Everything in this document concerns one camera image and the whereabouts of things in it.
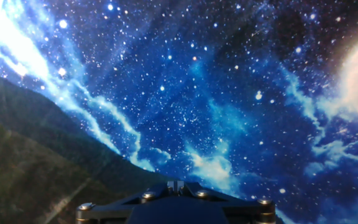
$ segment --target blue nebula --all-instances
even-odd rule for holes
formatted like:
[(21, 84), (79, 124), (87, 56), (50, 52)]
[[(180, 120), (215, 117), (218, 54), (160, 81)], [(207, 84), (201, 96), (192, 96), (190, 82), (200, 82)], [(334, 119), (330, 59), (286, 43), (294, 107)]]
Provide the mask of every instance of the blue nebula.
[(358, 2), (0, 0), (0, 77), (143, 169), (358, 223), (357, 27)]

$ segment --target milky way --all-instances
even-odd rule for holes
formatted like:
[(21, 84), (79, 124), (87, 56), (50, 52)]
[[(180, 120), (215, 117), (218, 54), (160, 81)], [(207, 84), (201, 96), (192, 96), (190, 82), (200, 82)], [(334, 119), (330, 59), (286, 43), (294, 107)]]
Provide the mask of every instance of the milky way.
[(287, 223), (358, 223), (357, 45), (350, 1), (0, 0), (0, 77), (133, 164), (271, 197)]

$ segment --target bolt head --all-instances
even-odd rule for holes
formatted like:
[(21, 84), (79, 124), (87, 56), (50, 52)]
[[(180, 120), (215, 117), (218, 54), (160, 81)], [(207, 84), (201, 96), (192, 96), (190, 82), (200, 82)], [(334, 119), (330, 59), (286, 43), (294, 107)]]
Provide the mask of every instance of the bolt head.
[(84, 203), (80, 206), (80, 210), (89, 210), (94, 206), (91, 202)]
[(207, 197), (208, 196), (208, 191), (207, 190), (199, 190), (196, 193), (197, 197)]
[(144, 192), (142, 198), (144, 199), (151, 199), (155, 197), (155, 192)]
[(272, 203), (272, 200), (269, 198), (260, 198), (260, 199), (258, 199), (258, 202), (262, 205), (268, 205), (268, 204)]

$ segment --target galaxy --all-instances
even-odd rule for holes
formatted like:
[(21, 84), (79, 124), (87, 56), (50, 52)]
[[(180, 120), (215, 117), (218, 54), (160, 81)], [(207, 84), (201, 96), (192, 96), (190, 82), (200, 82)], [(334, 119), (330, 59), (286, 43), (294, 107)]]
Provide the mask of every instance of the galaxy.
[(143, 169), (358, 223), (358, 1), (0, 0), (0, 77)]

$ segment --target bright star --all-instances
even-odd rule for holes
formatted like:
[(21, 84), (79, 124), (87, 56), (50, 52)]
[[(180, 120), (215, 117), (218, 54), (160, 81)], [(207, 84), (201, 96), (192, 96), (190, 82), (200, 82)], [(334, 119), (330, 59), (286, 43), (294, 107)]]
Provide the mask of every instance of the bright star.
[(60, 25), (60, 27), (61, 28), (66, 28), (67, 27), (67, 22), (65, 21), (65, 20), (61, 20), (60, 22), (59, 22), (59, 25)]

